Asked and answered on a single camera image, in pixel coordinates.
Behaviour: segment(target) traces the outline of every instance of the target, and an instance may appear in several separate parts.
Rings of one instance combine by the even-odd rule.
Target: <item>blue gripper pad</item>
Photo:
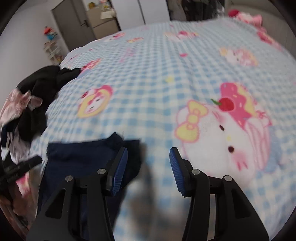
[[[181,171],[181,168],[178,163],[178,158],[176,155],[179,155],[179,152],[176,147],[173,147],[170,149],[170,165],[172,167],[175,181],[178,187],[178,191],[182,194],[182,196],[185,195],[185,183],[184,183],[184,177]]]
[[[112,168],[110,169],[107,177],[107,185],[111,184],[110,192],[112,196],[115,196],[120,189],[127,161],[128,150],[125,147],[121,147],[117,156],[114,159]]]

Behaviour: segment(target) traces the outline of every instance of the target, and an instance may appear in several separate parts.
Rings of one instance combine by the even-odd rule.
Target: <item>screw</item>
[[[98,174],[99,175],[102,175],[102,174],[105,174],[106,173],[106,170],[104,168],[101,168],[98,170]]]
[[[224,179],[225,179],[227,182],[231,182],[231,181],[232,181],[232,177],[231,177],[231,176],[228,176],[228,175],[226,175],[226,176],[224,177]]]
[[[191,170],[191,173],[192,173],[193,175],[198,175],[198,174],[200,174],[200,170],[198,170],[198,169],[192,169],[192,170]]]
[[[70,182],[70,181],[73,180],[73,177],[71,175],[70,176],[66,176],[65,177],[65,180],[66,180],[66,182]]]

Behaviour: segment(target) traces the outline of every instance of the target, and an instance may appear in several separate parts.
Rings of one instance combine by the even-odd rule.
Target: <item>door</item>
[[[96,40],[81,0],[63,0],[52,13],[70,51]]]

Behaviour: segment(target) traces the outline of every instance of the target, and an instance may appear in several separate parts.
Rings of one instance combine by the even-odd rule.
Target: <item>red cherry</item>
[[[219,100],[219,103],[221,103],[219,105],[219,109],[222,110],[222,111],[232,111],[234,110],[234,103],[231,99],[229,98],[221,98]]]

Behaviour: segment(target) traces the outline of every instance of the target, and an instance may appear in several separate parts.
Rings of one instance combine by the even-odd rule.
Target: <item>bed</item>
[[[48,143],[115,131],[140,139],[144,157],[115,240],[182,239],[190,200],[173,177],[175,146],[194,168],[231,175],[270,239],[288,220],[296,206],[296,61],[255,27],[230,18],[142,26],[73,50],[61,67],[82,72],[61,89],[32,142],[31,153],[43,158],[30,171],[35,200]],[[98,90],[104,101],[91,104]]]

